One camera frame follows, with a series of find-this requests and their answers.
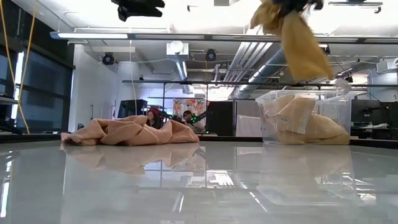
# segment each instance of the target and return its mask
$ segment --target woman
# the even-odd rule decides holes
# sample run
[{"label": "woman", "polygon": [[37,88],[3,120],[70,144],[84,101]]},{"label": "woman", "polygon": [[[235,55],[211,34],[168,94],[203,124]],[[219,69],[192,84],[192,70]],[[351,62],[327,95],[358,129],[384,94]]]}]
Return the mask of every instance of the woman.
[{"label": "woman", "polygon": [[152,111],[148,111],[147,117],[148,117],[148,120],[147,120],[148,126],[151,126],[156,129],[161,128],[159,117],[156,114],[154,114]]}]

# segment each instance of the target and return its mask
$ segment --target plastic container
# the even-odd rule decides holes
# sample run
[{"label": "plastic container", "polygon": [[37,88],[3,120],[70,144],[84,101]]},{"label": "plastic container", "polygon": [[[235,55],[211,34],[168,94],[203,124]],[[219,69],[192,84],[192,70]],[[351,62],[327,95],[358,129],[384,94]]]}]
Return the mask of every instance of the plastic container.
[{"label": "plastic container", "polygon": [[[264,142],[344,144],[351,131],[351,99],[336,90],[276,90],[256,102]],[[331,139],[344,136],[342,141]]]}]

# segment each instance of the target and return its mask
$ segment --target glossy table surface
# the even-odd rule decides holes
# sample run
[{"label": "glossy table surface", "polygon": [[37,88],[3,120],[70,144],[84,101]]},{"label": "glossy table surface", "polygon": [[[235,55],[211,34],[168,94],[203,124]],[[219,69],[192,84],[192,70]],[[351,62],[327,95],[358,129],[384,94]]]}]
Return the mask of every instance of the glossy table surface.
[{"label": "glossy table surface", "polygon": [[398,151],[0,144],[4,224],[398,223]]}]

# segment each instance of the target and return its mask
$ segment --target rope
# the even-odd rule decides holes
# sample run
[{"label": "rope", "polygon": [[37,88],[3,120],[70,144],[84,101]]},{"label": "rope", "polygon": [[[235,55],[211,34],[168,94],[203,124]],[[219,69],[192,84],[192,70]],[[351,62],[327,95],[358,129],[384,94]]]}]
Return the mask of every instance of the rope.
[{"label": "rope", "polygon": [[[20,90],[19,90],[19,97],[18,97],[18,100],[17,100],[18,108],[19,108],[19,111],[21,112],[22,120],[24,121],[24,124],[25,124],[25,127],[26,127],[26,131],[27,131],[28,134],[30,134],[30,131],[29,131],[29,127],[27,125],[26,119],[25,119],[25,114],[24,114],[24,112],[22,110],[21,96],[22,96],[22,88],[24,86],[24,78],[25,78],[25,73],[26,73],[26,68],[27,68],[27,62],[28,62],[28,59],[29,59],[30,44],[32,43],[32,34],[33,34],[34,25],[35,25],[36,10],[37,10],[37,0],[35,0],[35,4],[34,4],[33,20],[32,20],[32,26],[30,28],[30,36],[29,36],[29,43],[28,43],[28,47],[27,47],[27,56],[26,56],[26,61],[25,61],[25,68],[24,68],[24,73],[23,73],[22,80],[21,80],[21,87],[20,87]],[[8,65],[9,65],[9,68],[10,68],[10,71],[11,71],[11,78],[12,78],[12,82],[14,83],[14,91],[15,91],[17,83],[16,83],[16,80],[15,80],[15,74],[14,74],[14,70],[12,68],[11,57],[10,57],[10,52],[9,52],[8,38],[7,38],[7,29],[6,29],[6,22],[4,20],[4,10],[3,10],[3,6],[2,6],[2,0],[0,0],[0,11],[1,11],[2,28],[3,28],[3,31],[4,31],[4,40],[6,42],[6,52],[7,52]]]}]

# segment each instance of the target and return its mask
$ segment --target poster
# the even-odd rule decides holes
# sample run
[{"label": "poster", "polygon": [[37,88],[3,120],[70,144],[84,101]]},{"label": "poster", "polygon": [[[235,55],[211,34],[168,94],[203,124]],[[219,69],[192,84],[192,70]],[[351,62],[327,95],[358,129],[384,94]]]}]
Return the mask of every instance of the poster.
[{"label": "poster", "polygon": [[[173,115],[182,118],[184,111],[191,111],[193,114],[199,115],[206,110],[205,100],[184,100],[174,99]],[[206,119],[200,121],[203,125],[206,124]]]}]

